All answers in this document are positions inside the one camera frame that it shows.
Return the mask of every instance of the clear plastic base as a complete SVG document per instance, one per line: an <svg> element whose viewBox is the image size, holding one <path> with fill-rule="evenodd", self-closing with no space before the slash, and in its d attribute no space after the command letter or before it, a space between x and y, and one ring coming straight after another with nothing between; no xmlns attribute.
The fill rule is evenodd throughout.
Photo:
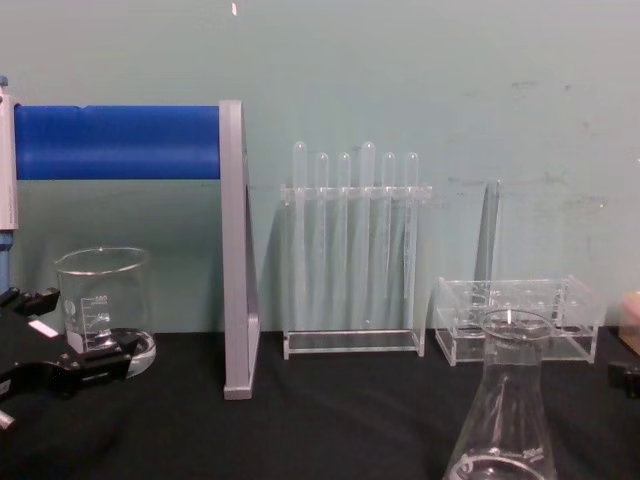
<svg viewBox="0 0 640 480"><path fill-rule="evenodd" d="M285 332L284 356L339 352L417 352L424 355L424 330Z"/></svg>

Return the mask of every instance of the glassware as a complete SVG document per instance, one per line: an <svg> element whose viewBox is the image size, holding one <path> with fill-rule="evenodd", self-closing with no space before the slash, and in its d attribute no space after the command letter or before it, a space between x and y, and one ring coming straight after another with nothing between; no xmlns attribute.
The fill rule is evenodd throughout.
<svg viewBox="0 0 640 480"><path fill-rule="evenodd" d="M484 373L444 480L557 480L540 393L549 321L524 310L481 320Z"/></svg>
<svg viewBox="0 0 640 480"><path fill-rule="evenodd" d="M113 346L134 333L138 346L128 376L155 359L146 271L149 254L131 247L97 247L55 262L67 342L78 352Z"/></svg>

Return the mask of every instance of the black tablecloth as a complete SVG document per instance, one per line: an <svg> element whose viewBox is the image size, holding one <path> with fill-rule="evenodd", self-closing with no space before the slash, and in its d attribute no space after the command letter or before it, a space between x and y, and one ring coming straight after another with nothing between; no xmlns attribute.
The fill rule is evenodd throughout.
<svg viewBox="0 0 640 480"><path fill-rule="evenodd" d="M161 334L152 367L69 401L2 405L0 479L435 479L471 405L481 365L450 367L429 339L410 353L282 358L263 334L254 398L225 402L221 334ZM638 361L608 331L598 360L543 367L561 480L640 479L640 401L607 385L610 360Z"/></svg>

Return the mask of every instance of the gray metal frame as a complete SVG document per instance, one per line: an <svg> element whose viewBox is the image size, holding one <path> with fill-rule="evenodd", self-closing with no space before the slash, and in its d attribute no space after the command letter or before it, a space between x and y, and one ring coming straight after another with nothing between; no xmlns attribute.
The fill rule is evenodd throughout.
<svg viewBox="0 0 640 480"><path fill-rule="evenodd" d="M245 400L253 393L260 315L242 102L221 101L219 118L226 368L224 398Z"/></svg>

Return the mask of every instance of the blue cylinder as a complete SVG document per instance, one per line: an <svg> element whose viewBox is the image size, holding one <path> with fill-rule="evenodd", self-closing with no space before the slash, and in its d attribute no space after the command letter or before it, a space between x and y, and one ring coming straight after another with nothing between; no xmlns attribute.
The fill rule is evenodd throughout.
<svg viewBox="0 0 640 480"><path fill-rule="evenodd" d="M216 106L18 106L20 180L220 178Z"/></svg>

